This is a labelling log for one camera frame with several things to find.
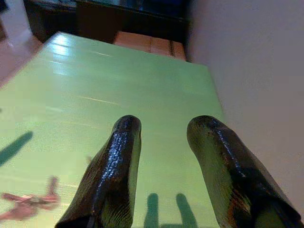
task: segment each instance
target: green table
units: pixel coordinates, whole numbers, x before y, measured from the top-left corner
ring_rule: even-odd
[[[186,138],[195,116],[223,120],[205,66],[58,33],[2,87],[0,109],[0,192],[43,195],[56,175],[61,197],[55,210],[5,227],[53,227],[74,196],[87,156],[126,114],[142,122],[133,227],[157,220],[181,225],[182,217],[185,225],[218,227]],[[1,199],[0,213],[12,206]]]

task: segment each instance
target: floor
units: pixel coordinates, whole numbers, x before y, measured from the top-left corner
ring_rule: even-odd
[[[0,14],[6,39],[0,42],[0,85],[22,68],[42,43],[29,29],[22,0],[6,0],[9,10]]]
[[[17,45],[12,45],[8,39],[0,42],[0,83],[14,76],[41,45],[34,36],[29,36],[24,43]]]

